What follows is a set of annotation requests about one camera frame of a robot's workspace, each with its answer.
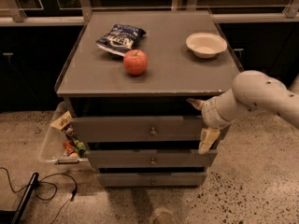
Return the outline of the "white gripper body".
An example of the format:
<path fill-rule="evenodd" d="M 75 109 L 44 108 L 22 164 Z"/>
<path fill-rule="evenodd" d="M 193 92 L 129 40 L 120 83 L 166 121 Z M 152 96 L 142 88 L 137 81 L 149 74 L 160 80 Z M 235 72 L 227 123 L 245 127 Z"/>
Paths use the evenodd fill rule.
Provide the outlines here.
<path fill-rule="evenodd" d="M 211 98 L 204 101 L 202 107 L 202 117 L 204 123 L 213 129 L 224 129 L 231 124 L 230 121 L 224 119 L 216 108 L 216 99 Z"/>

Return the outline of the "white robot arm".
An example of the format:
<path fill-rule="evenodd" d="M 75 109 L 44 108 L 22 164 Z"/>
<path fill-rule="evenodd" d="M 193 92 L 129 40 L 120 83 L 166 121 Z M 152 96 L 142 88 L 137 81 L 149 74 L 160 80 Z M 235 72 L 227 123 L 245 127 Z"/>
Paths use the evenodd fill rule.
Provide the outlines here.
<path fill-rule="evenodd" d="M 221 130 L 241 117 L 265 110 L 299 128 L 299 95 L 289 91 L 279 80 L 249 70 L 238 74 L 232 88 L 206 101 L 188 98 L 202 113 L 206 128 L 201 131 L 199 154 L 207 153 L 218 139 Z"/>

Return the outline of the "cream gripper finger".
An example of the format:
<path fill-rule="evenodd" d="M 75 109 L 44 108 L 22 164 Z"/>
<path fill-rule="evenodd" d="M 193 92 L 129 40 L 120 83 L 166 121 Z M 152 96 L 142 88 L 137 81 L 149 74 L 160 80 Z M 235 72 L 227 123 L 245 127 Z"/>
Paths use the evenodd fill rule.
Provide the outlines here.
<path fill-rule="evenodd" d="M 194 98 L 188 98 L 187 102 L 190 103 L 197 110 L 201 110 L 205 103 L 203 100 L 194 99 Z"/>
<path fill-rule="evenodd" d="M 201 131 L 198 153 L 199 154 L 207 153 L 212 147 L 212 145 L 214 144 L 214 142 L 218 139 L 220 134 L 221 131 L 219 129 L 204 128 Z"/>

